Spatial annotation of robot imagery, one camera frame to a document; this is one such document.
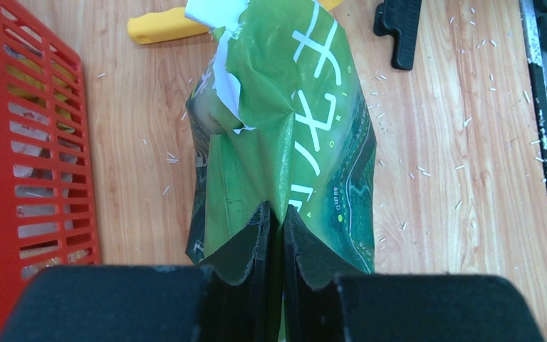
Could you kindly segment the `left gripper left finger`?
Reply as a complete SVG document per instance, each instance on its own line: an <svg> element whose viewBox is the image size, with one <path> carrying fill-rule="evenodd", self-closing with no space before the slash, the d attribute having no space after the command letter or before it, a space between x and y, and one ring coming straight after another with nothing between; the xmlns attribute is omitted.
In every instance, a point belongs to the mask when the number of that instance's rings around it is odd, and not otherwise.
<svg viewBox="0 0 547 342"><path fill-rule="evenodd" d="M272 341L268 313L270 204L260 203L240 232L200 262L212 270L200 310L201 341Z"/></svg>

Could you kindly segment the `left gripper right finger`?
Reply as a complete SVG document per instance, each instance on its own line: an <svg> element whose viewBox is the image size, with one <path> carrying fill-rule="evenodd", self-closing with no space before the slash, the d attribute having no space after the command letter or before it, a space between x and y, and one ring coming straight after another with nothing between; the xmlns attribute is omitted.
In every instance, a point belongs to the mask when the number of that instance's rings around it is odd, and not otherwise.
<svg viewBox="0 0 547 342"><path fill-rule="evenodd" d="M344 341L338 276L365 273L335 253L290 205L283 221L283 304L287 341Z"/></svg>

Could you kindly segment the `green litter bag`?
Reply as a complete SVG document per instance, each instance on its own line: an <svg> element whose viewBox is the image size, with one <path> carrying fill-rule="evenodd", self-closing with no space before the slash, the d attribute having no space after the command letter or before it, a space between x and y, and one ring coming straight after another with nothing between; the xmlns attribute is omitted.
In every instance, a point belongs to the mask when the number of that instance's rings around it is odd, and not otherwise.
<svg viewBox="0 0 547 342"><path fill-rule="evenodd" d="M217 49L187 99L196 150L196 187L187 255L204 273L192 312L200 310L212 270L200 262L270 204L268 313L272 341L287 341L283 221L294 206L307 228L340 257L374 271L373 171L376 139L343 27L318 13L300 47L315 1L248 1L226 19L205 9L186 17L207 26Z"/></svg>

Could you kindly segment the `yellow plastic scoop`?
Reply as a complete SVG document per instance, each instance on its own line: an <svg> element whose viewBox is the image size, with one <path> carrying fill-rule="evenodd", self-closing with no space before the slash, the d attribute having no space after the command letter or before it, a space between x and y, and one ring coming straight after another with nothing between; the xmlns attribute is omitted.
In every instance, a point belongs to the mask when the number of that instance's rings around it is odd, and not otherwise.
<svg viewBox="0 0 547 342"><path fill-rule="evenodd" d="M300 47L320 44L311 37L318 21L318 13L334 9L340 1L315 1L313 20L307 31L294 31L292 37L301 43ZM189 1L187 8L191 11L205 9L208 14L222 14L228 19L236 13L242 13L249 5L248 1ZM196 21L194 17L186 17L184 8L173 8L164 12L148 13L141 17L131 18L127 23L129 37L138 44L160 43L190 36L196 36L207 31L207 27Z"/></svg>

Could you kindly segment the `black bag clip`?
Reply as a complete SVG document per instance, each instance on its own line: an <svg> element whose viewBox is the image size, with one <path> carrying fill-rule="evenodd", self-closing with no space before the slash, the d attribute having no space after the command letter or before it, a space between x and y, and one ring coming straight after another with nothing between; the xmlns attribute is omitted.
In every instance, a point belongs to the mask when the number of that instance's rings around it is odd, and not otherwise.
<svg viewBox="0 0 547 342"><path fill-rule="evenodd" d="M393 37L391 65L395 69L413 69L421 6L421 0L386 0L375 9L373 33Z"/></svg>

